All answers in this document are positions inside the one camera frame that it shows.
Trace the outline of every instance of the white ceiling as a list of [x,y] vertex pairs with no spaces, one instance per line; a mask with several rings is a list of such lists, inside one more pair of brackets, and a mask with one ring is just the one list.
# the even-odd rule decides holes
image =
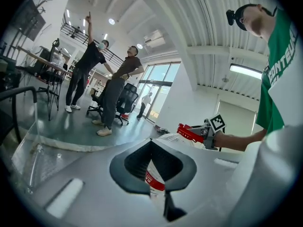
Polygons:
[[[94,11],[93,31],[97,41],[109,30],[108,19],[115,19],[116,24],[111,27],[114,30],[107,37],[111,45],[119,41],[115,35],[121,30],[129,43],[142,45],[144,36],[159,30],[166,43],[143,48],[139,58],[177,49],[193,88],[205,85],[259,100],[260,80],[229,71],[230,63],[260,71],[266,64],[266,42],[227,23],[225,12],[247,3],[260,3],[270,11],[277,5],[275,0],[69,0],[67,7],[72,25],[80,26],[81,30],[87,10]],[[205,52],[204,47],[210,45],[220,47]],[[234,54],[235,48],[242,50]]]
[[[266,65],[264,58],[268,56],[267,44],[261,38],[242,31],[236,24],[229,26],[225,13],[248,3],[260,3],[273,11],[277,5],[275,0],[144,1],[162,19],[193,87],[197,84],[216,87],[259,100],[261,81],[230,72],[229,67],[230,63],[237,63],[262,71]],[[210,45],[220,47],[213,52],[205,52],[205,46]],[[232,60],[234,48],[242,50]],[[229,80],[227,83],[222,81],[225,77]]]

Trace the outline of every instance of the gray floor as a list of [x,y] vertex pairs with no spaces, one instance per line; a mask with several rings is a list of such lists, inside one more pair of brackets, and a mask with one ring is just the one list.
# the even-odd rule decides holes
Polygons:
[[[69,81],[67,80],[62,84],[58,111],[55,102],[53,103],[51,121],[48,121],[47,115],[47,95],[46,93],[38,94],[38,126],[42,136],[67,143],[90,146],[115,146],[134,140],[159,137],[151,123],[143,118],[141,121],[137,121],[136,112],[130,115],[129,125],[120,126],[120,121],[115,119],[113,134],[106,137],[98,136],[96,131],[100,129],[100,126],[91,123],[92,120],[99,119],[98,113],[92,112],[86,115],[88,106],[94,105],[88,91],[85,91],[77,102],[81,106],[80,110],[73,109],[72,113],[65,111],[65,95],[68,85]],[[38,89],[38,87],[45,87],[46,85],[36,78],[32,78],[29,86]],[[8,100],[0,102],[0,107],[6,112],[11,110],[11,104]],[[25,96],[23,94],[18,95],[17,113],[19,125],[29,129],[34,122],[34,105],[30,92],[27,92]]]

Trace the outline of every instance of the chair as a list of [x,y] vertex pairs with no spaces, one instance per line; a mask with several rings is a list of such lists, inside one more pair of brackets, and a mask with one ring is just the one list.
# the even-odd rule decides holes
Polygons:
[[[106,85],[99,97],[96,96],[96,92],[91,96],[92,100],[96,103],[98,103],[97,107],[89,106],[86,115],[89,114],[89,112],[98,112],[101,116],[101,113],[103,112],[103,97],[105,95],[107,86],[109,84],[110,80],[106,82]],[[119,115],[116,115],[115,118],[118,118],[121,121],[121,126],[123,126],[123,120],[127,121],[127,125],[129,124],[128,120],[122,117],[122,114],[125,113],[131,113],[134,109],[133,104],[136,101],[136,99],[139,97],[139,95],[136,93],[137,87],[135,87],[132,84],[127,83],[124,86],[124,89],[118,99],[116,111],[119,113]]]

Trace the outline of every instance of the man in green shirt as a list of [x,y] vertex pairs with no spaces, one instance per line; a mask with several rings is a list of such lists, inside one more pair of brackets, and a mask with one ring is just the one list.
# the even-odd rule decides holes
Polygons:
[[228,10],[228,22],[233,20],[242,30],[263,38],[269,47],[268,66],[262,74],[261,98],[256,123],[263,130],[248,137],[226,135],[219,131],[215,136],[215,146],[244,151],[248,144],[262,140],[265,135],[284,126],[282,117],[272,101],[268,90],[282,76],[283,71],[293,63],[300,63],[298,48],[298,32],[283,10],[277,9],[276,16],[272,16],[260,4],[247,4],[240,7],[236,13]]

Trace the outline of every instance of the man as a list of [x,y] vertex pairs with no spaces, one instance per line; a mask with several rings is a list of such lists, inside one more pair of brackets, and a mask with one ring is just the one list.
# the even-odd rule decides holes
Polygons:
[[298,32],[288,15],[277,9],[276,17],[260,4],[247,4],[239,8],[235,14],[227,11],[229,24],[233,19],[242,30],[262,37],[269,46],[268,66],[262,74],[261,98],[256,123],[263,130],[248,137],[225,135],[221,131],[215,135],[215,146],[244,151],[248,144],[262,140],[266,134],[284,126],[282,117],[268,94],[268,90],[282,76],[283,71],[292,63],[299,63],[296,54],[300,53],[297,40]]
[[103,129],[97,131],[99,136],[107,136],[112,134],[112,123],[116,115],[117,101],[123,91],[125,81],[132,75],[137,75],[144,72],[143,66],[136,57],[138,49],[136,46],[131,46],[127,50],[127,57],[122,63],[118,71],[113,74],[112,79],[103,97],[103,113],[100,120],[93,120],[93,124],[103,126]]
[[[102,42],[98,45],[95,44],[93,36],[92,36],[92,24],[91,24],[91,15],[89,12],[89,16],[86,16],[86,21],[89,23],[89,41],[87,49],[82,56],[82,58],[77,62],[70,81],[70,85],[68,87],[66,93],[66,106],[65,110],[71,113],[71,108],[81,109],[80,106],[76,105],[78,99],[82,96],[85,86],[88,80],[89,72],[93,69],[99,62],[104,64],[106,69],[110,73],[114,73],[110,68],[109,64],[107,64],[102,51],[105,50],[109,43],[107,40],[102,40]],[[76,89],[76,93],[74,99],[71,103],[71,96],[73,91]]]
[[142,114],[144,113],[144,110],[145,110],[147,104],[151,104],[151,101],[152,101],[151,96],[152,96],[152,92],[150,92],[148,95],[145,95],[142,98],[141,109],[140,109],[140,112],[137,116],[138,120],[141,120]]

